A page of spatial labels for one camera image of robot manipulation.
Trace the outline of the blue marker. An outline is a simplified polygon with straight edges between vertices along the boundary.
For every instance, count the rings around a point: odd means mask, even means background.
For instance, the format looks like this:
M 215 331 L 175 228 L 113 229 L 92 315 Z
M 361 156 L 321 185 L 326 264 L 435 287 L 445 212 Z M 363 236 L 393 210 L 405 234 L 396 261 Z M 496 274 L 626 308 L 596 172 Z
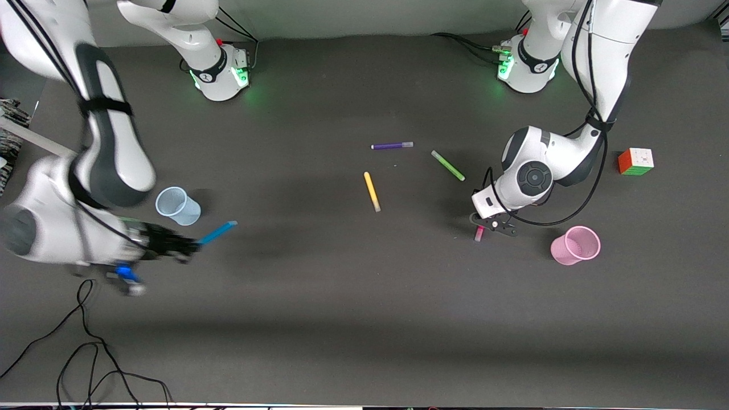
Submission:
M 210 244 L 212 241 L 215 241 L 228 231 L 232 230 L 235 226 L 237 226 L 237 221 L 227 221 L 226 223 L 219 226 L 219 228 L 216 228 L 215 230 L 211 231 L 208 235 L 198 239 L 197 244 L 199 246 L 206 246 Z

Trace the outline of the translucent blue plastic cup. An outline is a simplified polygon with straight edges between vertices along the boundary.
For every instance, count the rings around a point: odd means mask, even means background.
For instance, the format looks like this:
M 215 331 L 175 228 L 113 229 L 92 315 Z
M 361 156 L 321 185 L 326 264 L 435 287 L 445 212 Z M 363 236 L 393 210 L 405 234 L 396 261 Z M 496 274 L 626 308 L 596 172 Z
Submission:
M 200 205 L 181 187 L 161 190 L 154 202 L 157 213 L 175 221 L 180 226 L 190 226 L 201 216 Z

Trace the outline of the green marker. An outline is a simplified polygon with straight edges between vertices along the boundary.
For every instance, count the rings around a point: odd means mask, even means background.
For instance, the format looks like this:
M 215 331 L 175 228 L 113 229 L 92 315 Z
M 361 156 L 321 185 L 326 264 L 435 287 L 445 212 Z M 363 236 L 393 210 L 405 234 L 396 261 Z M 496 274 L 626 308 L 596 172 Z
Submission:
M 435 150 L 432 150 L 431 156 L 433 158 L 435 158 L 443 167 L 448 169 L 448 171 L 450 171 L 450 173 L 453 174 L 453 176 L 456 177 L 456 179 L 458 179 L 459 181 L 462 181 L 462 182 L 466 180 L 466 177 L 464 176 L 464 174 L 461 173 L 461 171 L 459 171 L 455 166 L 453 166 L 453 164 L 450 161 L 448 161 L 445 157 L 440 155 L 440 153 L 438 153 Z

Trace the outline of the pink plastic cup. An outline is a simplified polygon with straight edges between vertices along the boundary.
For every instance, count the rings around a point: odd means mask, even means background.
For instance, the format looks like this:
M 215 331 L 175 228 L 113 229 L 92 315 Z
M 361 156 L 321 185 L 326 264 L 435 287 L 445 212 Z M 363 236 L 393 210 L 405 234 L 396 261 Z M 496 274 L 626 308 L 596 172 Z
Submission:
M 552 257 L 562 265 L 592 260 L 601 251 L 601 241 L 592 229 L 574 226 L 550 245 Z

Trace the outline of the yellow marker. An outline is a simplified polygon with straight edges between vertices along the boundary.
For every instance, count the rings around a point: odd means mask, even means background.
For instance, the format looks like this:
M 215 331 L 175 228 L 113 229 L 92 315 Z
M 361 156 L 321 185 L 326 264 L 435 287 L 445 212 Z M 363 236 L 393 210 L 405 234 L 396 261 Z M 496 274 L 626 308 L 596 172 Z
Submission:
M 370 172 L 365 171 L 363 173 L 363 177 L 364 177 L 364 181 L 365 181 L 366 186 L 367 186 L 367 191 L 368 191 L 368 194 L 370 196 L 370 200 L 372 202 L 373 208 L 374 208 L 375 212 L 380 212 L 381 211 L 381 206 L 380 206 L 380 203 L 379 203 L 378 196 L 376 194 L 375 185 L 374 185 L 374 182 L 372 181 L 372 177 L 370 175 Z

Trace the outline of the colourful puzzle cube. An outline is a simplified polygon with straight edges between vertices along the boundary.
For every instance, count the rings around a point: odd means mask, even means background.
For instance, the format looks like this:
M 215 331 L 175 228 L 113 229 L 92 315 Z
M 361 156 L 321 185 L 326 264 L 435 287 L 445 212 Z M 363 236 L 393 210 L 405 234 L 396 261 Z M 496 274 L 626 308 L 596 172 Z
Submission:
M 618 155 L 617 165 L 621 175 L 644 175 L 654 169 L 653 151 L 647 148 L 631 147 Z

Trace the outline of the white flat bar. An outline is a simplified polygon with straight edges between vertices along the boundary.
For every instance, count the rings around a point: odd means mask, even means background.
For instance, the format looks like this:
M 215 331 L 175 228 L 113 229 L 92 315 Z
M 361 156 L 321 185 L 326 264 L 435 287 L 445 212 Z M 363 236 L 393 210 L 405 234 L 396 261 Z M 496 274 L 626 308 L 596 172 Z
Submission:
M 7 132 L 10 132 L 11 134 L 15 135 L 18 138 L 21 138 L 22 140 L 25 140 L 26 142 L 36 145 L 36 147 L 39 147 L 42 150 L 46 150 L 52 155 L 56 155 L 58 157 L 76 156 L 75 151 L 72 151 L 69 148 L 64 147 L 63 145 L 60 145 L 59 143 L 54 142 L 49 138 L 42 137 L 39 133 L 32 132 L 30 129 L 18 125 L 8 118 L 0 117 L 0 128 L 6 130 Z

